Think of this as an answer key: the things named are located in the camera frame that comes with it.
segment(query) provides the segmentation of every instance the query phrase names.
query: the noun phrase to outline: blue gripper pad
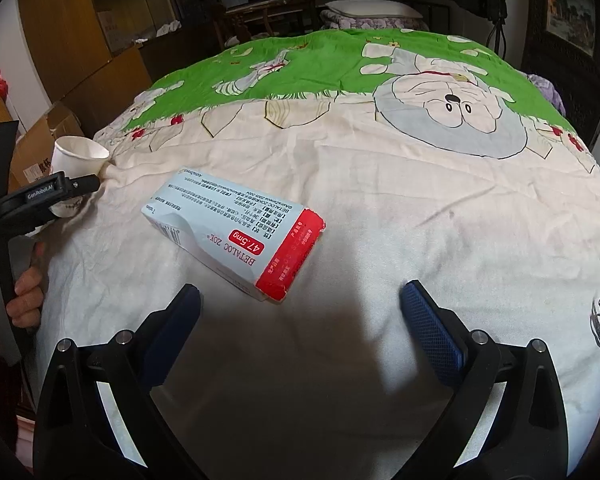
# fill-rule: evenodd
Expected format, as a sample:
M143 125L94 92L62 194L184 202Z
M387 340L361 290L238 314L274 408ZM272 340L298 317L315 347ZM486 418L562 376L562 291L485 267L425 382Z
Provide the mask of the blue gripper pad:
M456 388L462 382L465 354L439 317L440 309L420 285L407 283L400 291L404 322L429 359L438 380Z
M165 321L142 354L138 382L146 391L164 383L201 310L199 290L187 283L167 309L154 313L164 316Z

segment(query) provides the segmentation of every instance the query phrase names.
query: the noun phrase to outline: framed painting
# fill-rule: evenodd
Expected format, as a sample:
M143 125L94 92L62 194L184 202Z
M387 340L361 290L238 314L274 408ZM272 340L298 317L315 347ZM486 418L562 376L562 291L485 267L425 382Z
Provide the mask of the framed painting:
M600 0L529 0L522 70L554 84L591 149L600 133Z

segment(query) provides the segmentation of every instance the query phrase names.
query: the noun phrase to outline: cardboard box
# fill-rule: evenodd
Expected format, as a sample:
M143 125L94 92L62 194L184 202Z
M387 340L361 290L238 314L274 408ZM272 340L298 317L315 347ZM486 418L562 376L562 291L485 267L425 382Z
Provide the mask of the cardboard box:
M142 214L258 300L284 299L325 227L322 218L300 204L189 168L171 177Z
M27 186L49 174L54 143L65 135L84 137L76 116L57 102L16 143L11 173L18 184Z

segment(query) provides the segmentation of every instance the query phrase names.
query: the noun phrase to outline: white pillow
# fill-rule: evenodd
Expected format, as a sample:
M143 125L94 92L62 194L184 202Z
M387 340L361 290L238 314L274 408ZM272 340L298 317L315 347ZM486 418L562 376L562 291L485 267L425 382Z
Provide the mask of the white pillow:
M410 6L387 0L336 0L327 7L348 18L422 18Z

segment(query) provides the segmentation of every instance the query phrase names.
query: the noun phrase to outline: white paper cup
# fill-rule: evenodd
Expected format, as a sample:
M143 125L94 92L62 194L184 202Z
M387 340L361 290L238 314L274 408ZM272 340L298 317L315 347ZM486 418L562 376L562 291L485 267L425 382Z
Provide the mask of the white paper cup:
M94 140L86 137L60 137L56 140L54 154L51 156L50 174L64 171L68 178L97 175L109 156L109 150ZM56 216L67 218L78 212L80 202L82 197L76 197L59 202L50 209Z

